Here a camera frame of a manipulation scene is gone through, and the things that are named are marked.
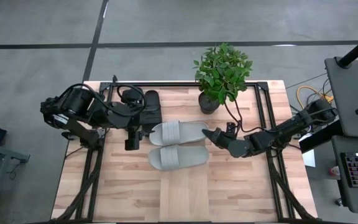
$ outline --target wooden table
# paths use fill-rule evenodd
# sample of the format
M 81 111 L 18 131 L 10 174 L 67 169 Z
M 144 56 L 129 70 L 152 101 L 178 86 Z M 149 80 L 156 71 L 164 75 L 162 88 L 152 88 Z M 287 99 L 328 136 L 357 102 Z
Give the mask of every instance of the wooden table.
M 267 81 L 276 123 L 291 118 L 284 82 Z M 98 90 L 99 82 L 86 82 Z M 210 129 L 226 128 L 232 121 L 225 107 L 205 115 L 198 106 L 200 91 L 196 87 L 158 87 L 163 121 L 202 121 Z M 113 93 L 113 101 L 119 97 Z M 240 92 L 237 98 L 244 129 L 260 126 L 255 91 Z M 265 119 L 269 122 L 266 104 Z M 228 107 L 236 114 L 234 103 Z M 145 138 L 138 151 L 125 151 L 124 130 L 112 129 L 106 135 L 103 163 L 94 210 L 94 222 L 209 221 L 256 222 L 275 221 L 276 213 L 265 154 L 233 158 L 227 150 L 217 148 L 208 139 L 207 164 L 170 172 L 155 170 L 148 162 L 148 152 L 156 146 Z M 79 148 L 72 141 L 67 153 Z M 86 150 L 71 155 L 64 163 L 52 218 L 58 217 L 78 193 L 83 175 Z M 305 165 L 299 149 L 283 151 L 291 191 L 313 216 L 317 217 Z M 283 211 L 284 196 L 280 192 Z M 84 217 L 87 213 L 85 198 Z

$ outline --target slide sandal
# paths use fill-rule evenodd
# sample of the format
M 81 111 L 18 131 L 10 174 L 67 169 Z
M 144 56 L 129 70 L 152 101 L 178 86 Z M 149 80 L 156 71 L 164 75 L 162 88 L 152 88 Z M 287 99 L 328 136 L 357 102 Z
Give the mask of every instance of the slide sandal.
M 145 110 L 140 113 L 139 123 L 142 125 L 142 130 L 146 137 L 152 132 L 152 129 L 162 123 L 161 104 L 158 93 L 154 90 L 149 90 L 144 95 L 147 100 Z
M 203 129 L 208 129 L 206 123 L 169 121 L 154 127 L 149 139 L 156 146 L 196 142 L 206 139 Z
M 205 146 L 166 146 L 149 152 L 150 165 L 161 171 L 198 166 L 208 162 Z

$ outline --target gray concrete floor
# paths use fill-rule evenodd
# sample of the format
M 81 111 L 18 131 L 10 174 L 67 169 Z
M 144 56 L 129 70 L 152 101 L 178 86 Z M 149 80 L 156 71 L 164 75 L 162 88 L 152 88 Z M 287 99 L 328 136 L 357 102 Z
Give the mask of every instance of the gray concrete floor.
M 0 44 L 90 43 L 101 3 L 0 0 Z M 110 0 L 99 42 L 279 40 L 358 40 L 358 0 Z M 239 47 L 254 61 L 250 80 L 284 80 L 286 86 L 324 73 L 325 58 L 351 48 Z M 192 60 L 203 51 L 98 49 L 90 80 L 110 80 L 113 74 L 120 80 L 192 80 Z M 88 54 L 88 49 L 0 50 L 0 127 L 8 131 L 7 146 L 32 155 L 17 178 L 4 184 L 0 223 L 49 219 L 67 141 L 43 122 L 39 103 L 80 82 Z M 323 75 L 302 85 L 319 90 L 325 80 Z M 297 108 L 299 86 L 287 90 Z M 301 92 L 303 102 L 310 93 Z M 327 164 L 331 156 L 318 154 L 317 163 Z M 325 172 L 325 166 L 308 168 L 319 217 L 358 223 L 358 214 L 333 204 L 339 192 Z

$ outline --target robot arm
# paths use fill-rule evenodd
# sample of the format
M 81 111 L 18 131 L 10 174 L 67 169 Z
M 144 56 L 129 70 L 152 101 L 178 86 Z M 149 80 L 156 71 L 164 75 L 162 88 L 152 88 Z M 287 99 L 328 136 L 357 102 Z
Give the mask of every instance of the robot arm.
M 261 154 L 268 149 L 283 149 L 297 134 L 310 125 L 324 125 L 334 121 L 336 109 L 325 100 L 316 100 L 294 117 L 270 130 L 262 130 L 238 140 L 234 123 L 229 123 L 226 132 L 219 128 L 215 131 L 204 129 L 203 133 L 217 147 L 227 149 L 233 157 L 249 157 Z
M 125 141 L 125 149 L 139 149 L 142 132 L 137 131 L 136 127 L 139 126 L 139 115 L 146 106 L 145 96 L 141 89 L 117 85 L 115 81 L 113 79 L 110 87 L 117 87 L 121 102 L 104 102 L 103 94 L 79 83 L 67 88 L 60 96 L 47 98 L 41 103 L 40 112 L 44 115 L 44 121 L 54 128 L 69 130 L 70 134 L 80 137 L 82 145 L 89 148 L 101 147 L 101 136 L 96 130 L 83 127 L 79 121 L 98 128 L 126 128 L 128 140 Z M 120 87 L 130 90 L 124 90 L 121 94 Z

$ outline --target potted plant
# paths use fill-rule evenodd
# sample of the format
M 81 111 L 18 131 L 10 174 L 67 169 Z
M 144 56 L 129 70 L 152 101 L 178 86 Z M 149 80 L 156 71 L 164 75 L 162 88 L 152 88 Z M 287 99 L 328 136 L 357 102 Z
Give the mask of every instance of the potted plant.
M 207 50 L 200 61 L 194 60 L 194 68 L 197 68 L 195 78 L 202 91 L 198 97 L 201 111 L 212 114 L 219 105 L 224 104 L 227 96 L 233 102 L 238 91 L 247 89 L 244 81 L 252 71 L 252 61 L 227 43 Z

